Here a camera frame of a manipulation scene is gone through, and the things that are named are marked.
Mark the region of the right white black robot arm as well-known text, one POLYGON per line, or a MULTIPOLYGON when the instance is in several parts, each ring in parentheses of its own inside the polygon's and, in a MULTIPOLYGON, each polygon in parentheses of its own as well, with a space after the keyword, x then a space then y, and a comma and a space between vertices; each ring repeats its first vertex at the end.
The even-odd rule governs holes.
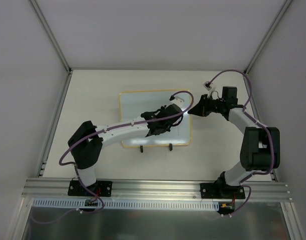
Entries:
POLYGON ((267 127, 249 115, 243 105, 238 104, 237 88, 225 86, 220 98, 211 94, 201 96, 199 102, 188 111, 190 115, 207 117, 211 113, 221 114, 243 134, 239 162, 220 174, 214 183, 201 183, 202 199, 245 198, 246 180, 253 175, 269 174, 280 164, 280 132, 276 127, 267 127))

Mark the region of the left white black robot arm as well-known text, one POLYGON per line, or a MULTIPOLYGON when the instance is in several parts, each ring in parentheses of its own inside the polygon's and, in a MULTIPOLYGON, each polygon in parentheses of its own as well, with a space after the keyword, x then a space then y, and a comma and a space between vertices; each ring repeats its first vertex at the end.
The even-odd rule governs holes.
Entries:
POLYGON ((68 140, 80 191, 87 196, 95 193, 95 165, 103 148, 128 139, 148 138, 170 132, 182 117, 180 105, 173 102, 120 124, 98 128, 90 120, 82 123, 68 140))

